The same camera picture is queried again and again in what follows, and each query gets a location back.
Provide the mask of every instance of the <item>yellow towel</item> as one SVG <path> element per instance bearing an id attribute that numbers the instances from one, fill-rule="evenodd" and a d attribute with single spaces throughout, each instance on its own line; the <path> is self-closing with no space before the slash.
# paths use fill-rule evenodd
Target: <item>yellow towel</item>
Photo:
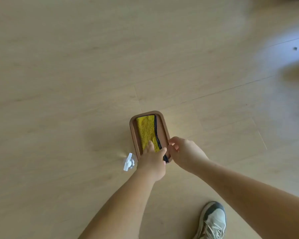
<path id="1" fill-rule="evenodd" d="M 155 115 L 136 118 L 138 132 L 142 142 L 142 148 L 147 146 L 148 141 L 154 144 L 155 152 L 160 150 L 155 133 Z"/>

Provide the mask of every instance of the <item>white sneaker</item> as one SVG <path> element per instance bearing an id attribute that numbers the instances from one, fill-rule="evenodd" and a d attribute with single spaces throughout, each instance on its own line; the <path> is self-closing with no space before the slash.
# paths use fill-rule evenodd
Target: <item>white sneaker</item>
<path id="1" fill-rule="evenodd" d="M 220 203 L 211 201 L 201 212 L 198 230 L 193 239 L 222 239 L 225 229 L 225 209 Z"/>

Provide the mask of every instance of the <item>hand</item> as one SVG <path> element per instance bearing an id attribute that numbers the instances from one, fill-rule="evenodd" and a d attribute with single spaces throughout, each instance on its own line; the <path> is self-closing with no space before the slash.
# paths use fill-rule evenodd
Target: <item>hand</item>
<path id="1" fill-rule="evenodd" d="M 152 141 L 149 141 L 138 161 L 136 171 L 143 173 L 143 175 L 148 175 L 154 182 L 160 180 L 166 172 L 166 162 L 163 160 L 166 151 L 167 148 L 162 148 L 155 152 L 154 144 Z"/>
<path id="2" fill-rule="evenodd" d="M 209 160 L 206 154 L 193 141 L 173 137 L 168 140 L 168 151 L 175 163 L 190 173 L 194 173 L 196 165 Z"/>

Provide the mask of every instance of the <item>person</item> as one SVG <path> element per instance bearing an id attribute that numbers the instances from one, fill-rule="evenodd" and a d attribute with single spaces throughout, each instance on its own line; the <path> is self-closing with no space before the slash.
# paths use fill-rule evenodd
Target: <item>person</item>
<path id="1" fill-rule="evenodd" d="M 299 197 L 266 185 L 208 159 L 193 142 L 169 140 L 168 150 L 177 165 L 211 186 L 263 239 L 299 238 Z M 79 239 L 138 238 L 150 192 L 165 175 L 163 156 L 149 142 L 137 169 L 91 220 Z M 223 206 L 204 206 L 194 239 L 222 239 L 226 229 Z"/>

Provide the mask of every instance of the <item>rectangular tray with rounded corners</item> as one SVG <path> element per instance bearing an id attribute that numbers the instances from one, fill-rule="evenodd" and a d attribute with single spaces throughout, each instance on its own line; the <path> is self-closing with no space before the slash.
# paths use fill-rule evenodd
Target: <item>rectangular tray with rounded corners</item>
<path id="1" fill-rule="evenodd" d="M 164 116 L 161 112 L 151 111 L 151 112 L 145 112 L 145 113 L 133 116 L 130 120 L 130 128 L 131 128 L 131 134 L 132 134 L 132 138 L 133 138 L 133 143 L 134 143 L 134 147 L 135 147 L 137 160 L 143 154 L 143 149 L 142 149 L 141 138 L 139 136 L 139 132 L 138 132 L 138 128 L 137 128 L 136 118 L 143 117 L 143 116 L 149 116 L 149 115 L 156 115 L 158 139 L 162 145 L 162 148 L 168 147 L 168 140 L 170 139 L 170 136 L 168 133 L 168 129 L 166 126 Z M 166 153 L 166 156 L 167 156 L 168 160 L 171 161 L 171 155 L 169 154 L 168 151 Z"/>

